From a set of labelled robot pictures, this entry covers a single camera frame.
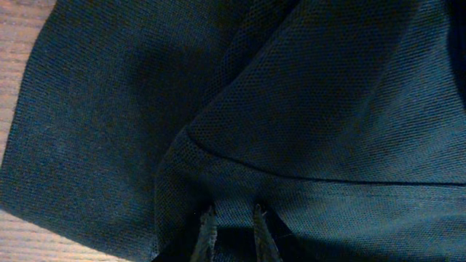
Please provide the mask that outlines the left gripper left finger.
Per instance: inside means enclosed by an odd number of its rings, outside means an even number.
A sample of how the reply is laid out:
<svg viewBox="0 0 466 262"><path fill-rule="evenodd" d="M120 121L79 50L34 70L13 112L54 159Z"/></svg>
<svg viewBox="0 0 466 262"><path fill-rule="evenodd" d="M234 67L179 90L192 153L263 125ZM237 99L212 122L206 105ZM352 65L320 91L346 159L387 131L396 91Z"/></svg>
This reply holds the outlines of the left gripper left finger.
<svg viewBox="0 0 466 262"><path fill-rule="evenodd" d="M209 206L200 216L199 233L189 261L213 262L217 236L216 211Z"/></svg>

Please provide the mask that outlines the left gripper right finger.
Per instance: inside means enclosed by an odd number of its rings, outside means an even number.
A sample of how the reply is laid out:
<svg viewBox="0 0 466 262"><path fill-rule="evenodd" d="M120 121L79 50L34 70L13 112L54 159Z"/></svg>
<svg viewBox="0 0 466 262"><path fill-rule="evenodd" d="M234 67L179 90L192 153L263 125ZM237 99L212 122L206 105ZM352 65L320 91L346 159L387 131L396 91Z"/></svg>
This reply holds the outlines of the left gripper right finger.
<svg viewBox="0 0 466 262"><path fill-rule="evenodd" d="M265 212L260 204L253 211L253 230L256 245L257 262L282 262L280 252L264 218Z"/></svg>

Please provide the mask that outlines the black t-shirt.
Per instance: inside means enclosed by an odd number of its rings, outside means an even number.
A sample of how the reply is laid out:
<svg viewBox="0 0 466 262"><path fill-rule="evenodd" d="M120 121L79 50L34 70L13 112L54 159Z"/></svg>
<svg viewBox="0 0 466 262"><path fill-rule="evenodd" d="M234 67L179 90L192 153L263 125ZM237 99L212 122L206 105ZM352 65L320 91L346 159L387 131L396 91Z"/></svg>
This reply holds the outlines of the black t-shirt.
<svg viewBox="0 0 466 262"><path fill-rule="evenodd" d="M131 261L465 259L465 3L58 1L1 208Z"/></svg>

